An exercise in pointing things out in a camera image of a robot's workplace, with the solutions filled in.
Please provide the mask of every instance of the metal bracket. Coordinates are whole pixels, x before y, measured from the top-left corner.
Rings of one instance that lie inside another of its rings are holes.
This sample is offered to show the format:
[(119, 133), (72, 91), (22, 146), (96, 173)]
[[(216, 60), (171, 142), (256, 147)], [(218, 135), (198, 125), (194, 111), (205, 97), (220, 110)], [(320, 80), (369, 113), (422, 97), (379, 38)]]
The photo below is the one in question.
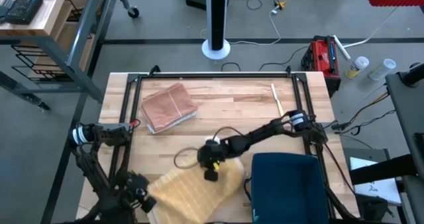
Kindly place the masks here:
[(306, 74), (304, 74), (304, 73), (296, 73), (295, 76), (296, 76), (297, 79), (301, 80), (302, 83), (304, 83), (304, 84), (307, 83)]
[(127, 83), (135, 82), (139, 76), (139, 74), (128, 74)]
[(287, 76), (289, 77), (289, 78), (291, 78), (292, 77), (292, 69), (291, 69), (292, 67), (289, 65), (289, 66), (287, 66), (287, 68), (286, 68), (286, 72), (287, 72)]
[(154, 67), (153, 67), (152, 69), (150, 69), (150, 72), (148, 73), (148, 77), (153, 76), (153, 74), (154, 74), (155, 72), (160, 72), (160, 68), (159, 68), (159, 66), (158, 66), (158, 65), (154, 65)]

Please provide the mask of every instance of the folded cloth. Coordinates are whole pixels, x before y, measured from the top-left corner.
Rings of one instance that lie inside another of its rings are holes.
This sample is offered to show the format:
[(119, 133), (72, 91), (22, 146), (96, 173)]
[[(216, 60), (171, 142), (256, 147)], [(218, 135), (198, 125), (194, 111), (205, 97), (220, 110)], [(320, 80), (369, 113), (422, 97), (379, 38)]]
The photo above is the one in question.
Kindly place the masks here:
[(220, 163), (219, 179), (216, 182), (204, 180), (204, 171), (199, 165), (188, 170), (174, 168), (150, 183), (148, 193), (157, 203), (147, 213), (149, 222), (205, 223), (213, 210), (238, 190), (244, 178), (244, 168), (238, 158)]
[(197, 105), (183, 84), (176, 83), (144, 98), (141, 109), (150, 132), (158, 133), (195, 116)]

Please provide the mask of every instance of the dark blue bin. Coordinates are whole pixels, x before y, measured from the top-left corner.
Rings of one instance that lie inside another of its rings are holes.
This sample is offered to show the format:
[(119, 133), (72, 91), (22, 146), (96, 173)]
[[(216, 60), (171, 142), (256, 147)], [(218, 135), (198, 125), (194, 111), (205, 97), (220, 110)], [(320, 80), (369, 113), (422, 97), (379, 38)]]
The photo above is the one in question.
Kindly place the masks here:
[(329, 222), (327, 198), (316, 157), (255, 154), (251, 188), (254, 223)]

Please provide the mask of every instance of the paper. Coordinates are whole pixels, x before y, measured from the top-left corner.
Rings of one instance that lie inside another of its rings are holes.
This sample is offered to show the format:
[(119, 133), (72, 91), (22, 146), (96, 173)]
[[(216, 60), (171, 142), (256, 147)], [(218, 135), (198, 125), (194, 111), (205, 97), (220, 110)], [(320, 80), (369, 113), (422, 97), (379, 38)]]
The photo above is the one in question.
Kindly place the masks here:
[[(374, 161), (350, 157), (351, 170), (355, 170), (357, 168), (362, 168), (365, 166), (370, 166), (376, 163), (377, 162), (374, 162)], [(355, 185), (354, 190), (355, 190), (355, 193), (357, 194), (362, 194), (362, 195), (366, 195), (370, 197), (381, 197), (386, 199), (388, 202), (394, 203), (394, 204), (401, 203), (398, 188), (396, 186), (396, 181), (394, 178), (370, 182), (367, 184)]]

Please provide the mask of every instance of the gray floor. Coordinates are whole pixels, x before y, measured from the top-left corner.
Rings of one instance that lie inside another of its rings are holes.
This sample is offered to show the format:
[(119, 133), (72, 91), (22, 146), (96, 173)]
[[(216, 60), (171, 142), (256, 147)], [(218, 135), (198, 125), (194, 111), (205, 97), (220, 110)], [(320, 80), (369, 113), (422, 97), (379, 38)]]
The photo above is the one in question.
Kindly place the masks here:
[[(268, 18), (272, 0), (262, 0), (257, 11), (249, 11), (246, 1), (231, 0), (228, 12), (228, 38), (275, 38)], [(117, 1), (107, 38), (199, 38), (206, 27), (205, 12), (187, 7), (184, 0), (130, 0), (140, 9), (141, 18), (131, 20)], [(341, 38), (367, 37), (393, 8), (371, 7), (367, 0), (289, 0), (274, 20), (284, 38), (311, 38), (316, 34), (336, 34)], [(397, 9), (376, 37), (423, 37), (424, 14), (418, 7)], [(153, 65), (163, 71), (219, 71), (223, 62), (237, 62), (243, 71), (256, 71), (265, 62), (284, 62), (292, 52), (307, 44), (273, 46), (234, 45), (230, 55), (220, 62), (206, 59), (199, 45), (104, 46), (94, 75), (95, 83), (105, 89), (110, 72), (146, 72)], [(356, 111), (384, 92), (384, 81), (371, 82), (366, 74), (382, 59), (392, 58), (396, 70), (423, 61), (424, 44), (365, 44), (349, 48), (350, 55), (370, 59), (370, 66), (356, 79), (342, 76), (341, 90), (332, 98), (336, 118), (346, 121)], [(290, 65), (299, 69), (304, 51), (297, 53)], [(345, 71), (349, 61), (339, 53), (339, 67)], [(8, 46), (0, 47), (1, 70), (27, 86), (31, 83), (10, 69), (19, 61)], [(269, 66), (264, 70), (281, 71), (285, 67)], [(235, 67), (226, 67), (234, 71)], [(0, 152), (0, 222), (38, 223), (50, 191), (60, 153), (74, 113), (77, 95), (49, 94), (41, 97), (52, 111), (40, 112), (36, 107), (0, 89), (2, 151)], [(365, 110), (358, 123), (393, 109), (390, 98)], [(96, 122), (100, 104), (88, 99), (83, 122)], [(392, 157), (408, 153), (396, 115), (389, 115), (363, 129), (357, 136), (375, 148), (388, 148)], [(364, 148), (354, 140), (342, 138), (344, 147)], [(75, 217), (83, 177), (71, 158), (54, 221)], [(398, 219), (385, 218), (396, 223)]]

